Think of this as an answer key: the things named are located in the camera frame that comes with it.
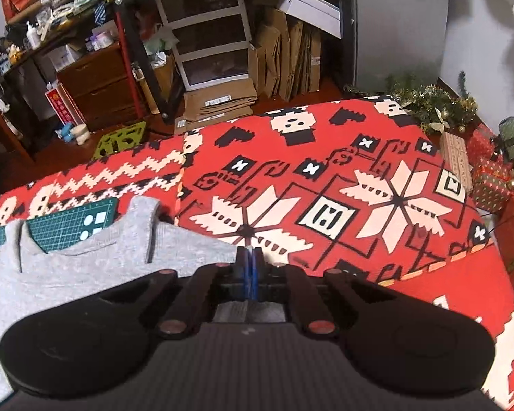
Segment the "green plastic crate lid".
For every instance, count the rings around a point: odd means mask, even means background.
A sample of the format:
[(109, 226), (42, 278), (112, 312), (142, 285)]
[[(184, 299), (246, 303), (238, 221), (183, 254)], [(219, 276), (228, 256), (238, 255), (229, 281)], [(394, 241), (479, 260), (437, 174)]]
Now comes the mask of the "green plastic crate lid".
[(101, 158), (139, 146), (145, 131), (146, 122), (140, 121), (102, 136), (91, 159), (97, 161)]

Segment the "leaning cardboard sheets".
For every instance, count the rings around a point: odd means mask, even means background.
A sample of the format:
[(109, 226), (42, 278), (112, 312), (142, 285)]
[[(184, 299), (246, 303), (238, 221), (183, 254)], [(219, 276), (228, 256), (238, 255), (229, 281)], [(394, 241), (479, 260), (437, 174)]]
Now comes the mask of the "leaning cardboard sheets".
[(321, 31), (270, 7), (261, 11), (249, 44), (249, 78), (257, 94), (284, 101), (317, 92), (321, 81)]

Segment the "christmas garland with lights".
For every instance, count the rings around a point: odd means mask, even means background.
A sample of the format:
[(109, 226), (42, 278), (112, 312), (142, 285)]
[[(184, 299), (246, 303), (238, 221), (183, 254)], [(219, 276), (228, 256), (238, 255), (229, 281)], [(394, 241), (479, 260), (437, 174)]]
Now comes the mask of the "christmas garland with lights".
[(468, 92), (465, 71), (458, 74), (457, 94), (440, 84), (425, 85), (414, 74), (405, 73), (389, 75), (381, 95), (397, 102), (425, 133), (464, 133), (477, 117), (478, 105)]

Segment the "red patterned christmas tablecloth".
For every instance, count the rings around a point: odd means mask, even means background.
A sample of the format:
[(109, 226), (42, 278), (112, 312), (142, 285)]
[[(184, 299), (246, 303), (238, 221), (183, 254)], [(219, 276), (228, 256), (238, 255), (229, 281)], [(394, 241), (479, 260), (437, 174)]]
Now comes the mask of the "red patterned christmas tablecloth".
[(206, 126), (17, 188), (14, 220), (157, 199), (159, 220), (320, 276), (340, 269), (466, 314), (492, 335), (484, 393), (514, 410), (514, 291), (483, 218), (436, 146), (389, 98)]

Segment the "green cutting mat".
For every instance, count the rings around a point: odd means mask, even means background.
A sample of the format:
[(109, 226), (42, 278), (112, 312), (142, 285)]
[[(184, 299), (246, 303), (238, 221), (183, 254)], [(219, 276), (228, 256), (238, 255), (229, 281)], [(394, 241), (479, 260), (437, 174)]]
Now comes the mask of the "green cutting mat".
[[(16, 198), (10, 197), (0, 208), (0, 247), (6, 241), (5, 225), (13, 217)], [(75, 208), (27, 219), (31, 238), (45, 252), (62, 250), (100, 232), (116, 217), (118, 200), (108, 198)]]

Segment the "grey polo shirt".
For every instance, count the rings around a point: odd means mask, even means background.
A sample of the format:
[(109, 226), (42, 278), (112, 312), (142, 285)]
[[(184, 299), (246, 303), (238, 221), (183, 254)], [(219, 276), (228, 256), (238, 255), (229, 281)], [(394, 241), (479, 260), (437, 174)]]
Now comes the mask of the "grey polo shirt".
[[(44, 252), (24, 220), (6, 225), (0, 247), (0, 339), (18, 320), (159, 269), (191, 276), (228, 263), (236, 246), (159, 220), (157, 199), (135, 196), (113, 225), (67, 249)], [(0, 402), (12, 388), (0, 364)]]

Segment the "white drawer shelf unit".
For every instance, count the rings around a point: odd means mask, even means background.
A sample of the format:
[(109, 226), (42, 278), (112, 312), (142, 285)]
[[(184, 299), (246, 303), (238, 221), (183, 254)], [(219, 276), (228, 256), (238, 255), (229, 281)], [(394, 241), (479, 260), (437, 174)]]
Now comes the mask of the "white drawer shelf unit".
[(250, 33), (244, 0), (155, 0), (187, 91), (249, 77)]

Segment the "white box on cardboard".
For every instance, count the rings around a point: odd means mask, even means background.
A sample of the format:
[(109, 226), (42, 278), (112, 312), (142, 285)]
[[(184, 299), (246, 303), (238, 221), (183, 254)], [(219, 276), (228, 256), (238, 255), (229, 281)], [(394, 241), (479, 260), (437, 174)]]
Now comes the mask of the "white box on cardboard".
[(338, 39), (342, 38), (340, 9), (325, 0), (279, 0), (277, 8)]

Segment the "beige patterned gift box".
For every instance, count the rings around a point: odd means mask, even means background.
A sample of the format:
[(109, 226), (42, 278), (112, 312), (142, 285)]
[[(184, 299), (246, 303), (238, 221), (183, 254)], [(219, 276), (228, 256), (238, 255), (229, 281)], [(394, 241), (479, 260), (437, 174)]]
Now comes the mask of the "beige patterned gift box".
[(471, 165), (463, 138), (444, 132), (440, 137), (440, 152), (450, 170), (458, 177), (467, 193), (473, 191)]

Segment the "silver refrigerator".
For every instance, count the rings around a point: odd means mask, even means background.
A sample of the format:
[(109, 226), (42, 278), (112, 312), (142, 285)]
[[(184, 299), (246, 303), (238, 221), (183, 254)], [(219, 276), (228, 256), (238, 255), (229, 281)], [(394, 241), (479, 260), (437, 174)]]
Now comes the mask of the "silver refrigerator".
[(355, 0), (355, 86), (383, 91), (389, 76), (436, 82), (449, 0)]

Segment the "dark wooden drawer cabinet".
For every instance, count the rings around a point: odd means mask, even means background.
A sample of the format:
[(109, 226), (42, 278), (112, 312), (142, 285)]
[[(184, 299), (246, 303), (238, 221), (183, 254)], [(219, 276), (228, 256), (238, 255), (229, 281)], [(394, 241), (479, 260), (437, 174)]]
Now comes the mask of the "dark wooden drawer cabinet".
[(138, 85), (133, 99), (129, 76), (119, 43), (82, 56), (57, 72), (90, 131), (132, 123), (149, 114)]

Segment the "red boxed packages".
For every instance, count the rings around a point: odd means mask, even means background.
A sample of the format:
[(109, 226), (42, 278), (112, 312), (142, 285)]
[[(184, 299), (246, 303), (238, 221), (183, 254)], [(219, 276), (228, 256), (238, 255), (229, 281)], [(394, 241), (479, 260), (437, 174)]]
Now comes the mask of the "red boxed packages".
[(85, 123), (73, 98), (60, 82), (48, 83), (44, 95), (63, 124), (79, 125)]

